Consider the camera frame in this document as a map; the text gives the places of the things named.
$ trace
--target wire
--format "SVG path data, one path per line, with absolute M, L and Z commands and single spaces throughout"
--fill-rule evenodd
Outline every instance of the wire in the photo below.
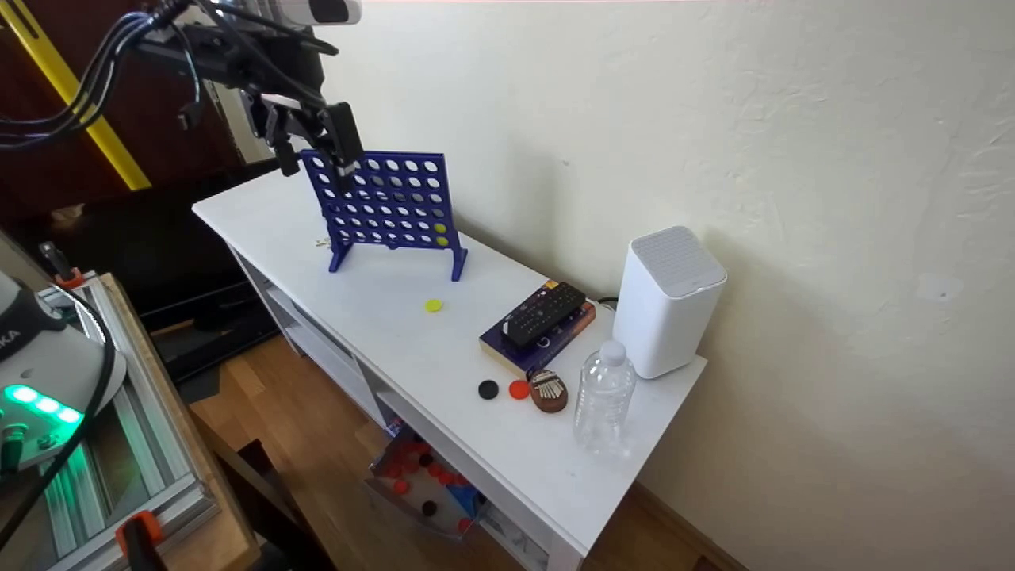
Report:
M 98 74 L 98 62 L 104 62 L 111 46 L 128 31 L 128 25 L 138 25 L 143 18 L 148 18 L 147 14 L 125 14 L 107 31 L 104 37 L 98 42 L 84 74 L 81 74 L 81 82 L 75 90 L 75 94 L 49 117 L 33 117 L 33 120 L 12 120 L 12 117 L 0 117 L 0 126 L 45 126 L 45 124 L 56 124 L 64 120 L 71 112 L 75 112 L 81 105 L 81 99 L 92 92 L 94 87 L 94 74 Z
M 111 371 L 115 371 L 115 341 L 104 328 L 104 322 L 94 315 L 94 309 L 90 303 L 81 303 L 75 293 L 64 289 L 65 297 L 72 297 L 100 330 L 100 365 L 98 365 L 98 380 L 94 390 L 90 398 L 84 417 L 75 424 L 75 432 L 65 438 L 65 443 L 56 452 L 56 456 L 49 460 L 49 466 L 40 473 L 40 479 L 36 479 L 36 487 L 27 490 L 27 495 L 23 495 L 23 503 L 6 517 L 3 530 L 0 530 L 0 551 L 6 549 L 6 543 L 12 538 L 12 534 L 23 528 L 23 520 L 27 517 L 27 510 L 36 509 L 36 501 L 45 495 L 45 490 L 55 482 L 55 476 L 65 466 L 71 455 L 75 452 L 75 443 L 94 429 L 94 417 L 100 410 L 100 398 L 107 390 Z
M 321 52 L 321 53 L 338 53 L 338 49 L 333 49 L 333 46 L 325 46 L 325 42 L 306 34 L 306 31 L 278 25 L 278 21 L 274 21 L 274 18 L 262 18 L 262 16 L 256 16 L 256 14 L 248 14 L 248 9 L 237 9 L 237 8 L 228 8 L 228 4 L 215 4 L 215 14 L 228 14 L 228 16 L 256 21 L 256 25 L 262 25 L 262 29 L 274 29 L 274 31 L 278 31 L 278 34 L 288 34 L 288 37 L 295 37 L 295 42 L 300 42 L 300 46 L 312 46 L 312 49 Z
M 147 31 L 152 31 L 152 18 L 128 29 L 125 34 L 117 34 L 121 42 L 104 52 L 104 60 L 100 60 L 104 71 L 98 71 L 100 74 L 98 101 L 92 94 L 92 101 L 80 105 L 81 112 L 72 107 L 71 117 L 64 117 L 55 129 L 46 129 L 46 134 L 19 134 L 23 135 L 19 142 L 3 142 L 0 148 L 6 148 L 6 152 L 9 148 L 33 148 L 33 147 L 45 147 L 45 142 L 55 142 L 59 135 L 71 135 L 71 134 L 80 134 L 80 129 L 92 126 L 100 117 L 104 105 L 107 105 L 111 87 L 117 80 L 117 60 L 121 60 L 125 49 L 130 49 Z
M 198 0 L 207 16 L 232 37 L 237 42 L 250 57 L 256 57 L 269 74 L 276 74 L 292 92 L 299 92 L 304 101 L 323 107 L 321 94 L 300 87 L 299 80 L 284 75 L 244 31 L 237 31 L 232 21 L 226 21 L 209 0 Z
M 191 105 L 198 107 L 202 101 L 202 87 L 200 87 L 200 74 L 198 74 L 198 62 L 194 62 L 194 46 L 191 46 L 191 34 L 185 34 L 176 25 L 172 25 L 175 34 L 185 37 L 185 60 L 186 60 L 186 74 L 191 74 Z

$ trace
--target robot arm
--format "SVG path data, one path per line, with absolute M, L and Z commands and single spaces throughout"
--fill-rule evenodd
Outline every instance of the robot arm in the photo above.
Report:
M 202 80 L 241 90 L 252 134 L 262 135 L 284 174 L 299 171 L 292 135 L 333 162 L 336 180 L 357 169 L 360 142 L 347 101 L 321 94 L 321 53 L 338 53 L 312 25 L 354 21 L 354 0 L 165 0 L 159 14 L 125 14 L 98 46 L 80 94 L 49 117 L 0 117 L 0 148 L 33 148 L 75 134 L 100 117 L 125 53 L 191 74 L 194 101 L 185 126 L 200 120 Z
M 321 53 L 338 53 L 312 34 L 312 21 L 354 21 L 354 4 L 347 0 L 176 0 L 175 9 L 198 4 L 209 25 L 165 25 L 168 34 L 143 37 L 137 53 L 191 71 L 200 80 L 241 90 L 252 134 L 276 148 L 284 174 L 299 171 L 292 135 L 330 160 L 338 180 L 357 166 L 360 142 L 351 107 L 321 99 Z

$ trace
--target electronic device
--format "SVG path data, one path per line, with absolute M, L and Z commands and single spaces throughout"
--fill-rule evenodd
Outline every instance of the electronic device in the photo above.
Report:
M 100 371 L 100 345 L 0 274 L 0 476 L 46 460 L 80 429 Z M 104 399 L 128 373 L 115 353 Z
M 582 304 L 582 293 L 569 281 L 540 289 L 540 294 L 518 304 L 503 322 L 501 333 L 510 345 L 525 349 L 543 341 L 551 328 L 574 318 Z
M 688 365 L 727 285 L 727 271 L 674 226 L 629 244 L 611 336 L 636 377 Z
M 582 333 L 582 328 L 589 328 L 596 322 L 596 304 L 586 303 L 582 293 L 563 285 L 560 294 L 563 303 L 547 303 L 547 304 L 574 304 L 580 297 L 578 310 L 559 310 L 563 315 L 560 322 L 554 318 L 540 318 L 540 297 L 544 297 L 551 289 L 560 289 L 560 281 L 547 278 L 543 281 L 534 294 L 525 294 L 521 304 L 514 304 L 514 310 L 507 310 L 501 322 L 496 322 L 483 336 L 483 349 L 488 349 L 492 354 L 499 354 L 503 365 L 510 365 L 518 373 L 537 373 L 543 371 L 578 333 Z M 537 322 L 537 330 L 543 330 L 537 341 L 521 336 L 518 345 L 514 341 L 503 336 L 503 330 L 510 333 L 510 328 L 523 325 L 523 322 Z

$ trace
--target white cabinet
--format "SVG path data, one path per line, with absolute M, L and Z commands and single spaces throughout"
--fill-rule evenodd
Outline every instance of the white cabinet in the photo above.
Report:
M 704 358 L 636 383 L 629 442 L 602 460 L 578 448 L 572 405 L 559 417 L 507 398 L 518 377 L 479 345 L 544 275 L 462 236 L 469 262 L 448 281 L 434 252 L 354 246 L 325 274 L 325 227 L 300 174 L 262 174 L 194 213 L 237 254 L 288 342 L 306 353 L 376 424 L 386 410 L 459 471 L 496 510 L 483 520 L 525 569 L 578 569 L 688 399 Z M 547 365 L 574 392 L 582 358 L 608 336 L 611 310 Z M 499 399 L 479 399 L 479 380 Z

